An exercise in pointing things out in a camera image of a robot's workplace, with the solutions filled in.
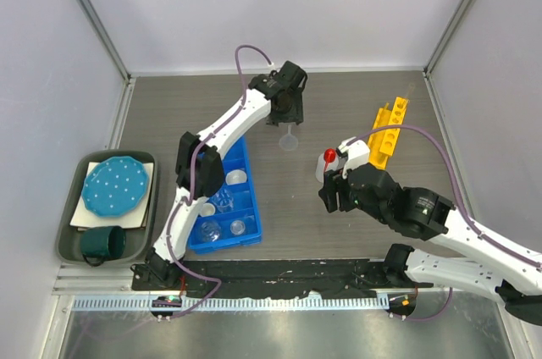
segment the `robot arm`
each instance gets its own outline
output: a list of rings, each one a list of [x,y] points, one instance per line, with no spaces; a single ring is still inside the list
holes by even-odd
[[[477,235],[452,202],[424,188],[401,188],[386,171],[368,163],[365,143],[355,141],[348,146],[350,142],[343,141],[337,149],[340,157],[346,157],[345,167],[327,172],[318,193],[329,213],[361,209],[403,236],[430,241],[472,259],[437,257],[393,245],[384,260],[392,284],[434,283],[470,291],[504,302],[512,315],[542,325],[539,252],[474,221]]]
[[[150,290],[174,286],[181,273],[172,261],[167,239],[173,254],[181,259],[203,204],[224,184],[222,159],[228,150],[256,122],[266,117],[268,124],[300,124],[303,121],[301,94],[306,82],[307,73],[287,61],[279,72],[254,77],[246,96],[205,130],[197,135],[186,132],[180,138],[175,165],[177,189],[167,224],[147,253],[145,263],[132,267],[140,284],[147,284]],[[196,155],[195,171],[192,171],[191,160],[197,147],[200,150]],[[192,180],[195,180],[193,198],[190,192]]]

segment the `blue plate with white dots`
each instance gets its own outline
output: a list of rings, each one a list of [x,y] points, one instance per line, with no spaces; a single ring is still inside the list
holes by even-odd
[[[121,217],[137,207],[148,185],[141,162],[129,156],[111,157],[86,177],[81,196],[86,209],[98,217]]]

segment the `mug handle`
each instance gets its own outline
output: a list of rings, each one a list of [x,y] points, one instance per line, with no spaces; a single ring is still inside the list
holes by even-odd
[[[99,257],[100,260],[97,262],[91,262],[88,260],[88,257],[86,255],[83,255],[83,260],[92,268],[97,268],[98,266],[102,266],[105,262],[105,257]]]

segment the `gray bin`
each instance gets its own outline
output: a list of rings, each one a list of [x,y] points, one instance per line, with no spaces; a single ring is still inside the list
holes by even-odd
[[[138,152],[130,150],[105,150],[95,152],[83,158],[77,165],[74,180],[69,189],[68,199],[64,205],[64,212],[60,220],[58,229],[56,250],[60,260],[70,264],[79,264],[86,266],[83,256],[80,252],[80,239],[82,231],[76,227],[70,226],[69,222],[74,216],[77,202],[79,201],[83,184],[86,177],[86,171],[89,163],[100,163],[113,156],[131,156],[142,163],[153,163],[151,192],[149,193],[149,205],[147,213],[147,225],[145,228],[127,229],[126,247],[120,259],[105,262],[100,267],[111,267],[141,260],[145,251],[149,247],[152,228],[154,226],[154,217],[156,214],[156,205],[158,201],[158,163],[154,156],[147,152]]]

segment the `blue tray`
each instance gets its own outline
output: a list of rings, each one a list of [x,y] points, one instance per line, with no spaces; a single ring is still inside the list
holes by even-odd
[[[188,247],[195,253],[203,254],[219,249],[234,246],[255,245],[262,242],[262,223],[260,214],[257,210],[256,194],[252,183],[251,165],[248,161],[248,151],[246,149],[245,138],[241,137],[231,148],[223,160],[224,173],[232,170],[245,170],[246,183],[226,185],[224,187],[233,193],[234,210],[227,213],[220,213],[218,210],[210,217],[198,217],[194,228],[188,238]],[[230,225],[237,219],[245,223],[245,233],[243,235],[233,235],[230,231]],[[217,221],[220,225],[220,239],[214,242],[202,242],[199,236],[201,225],[206,221]]]

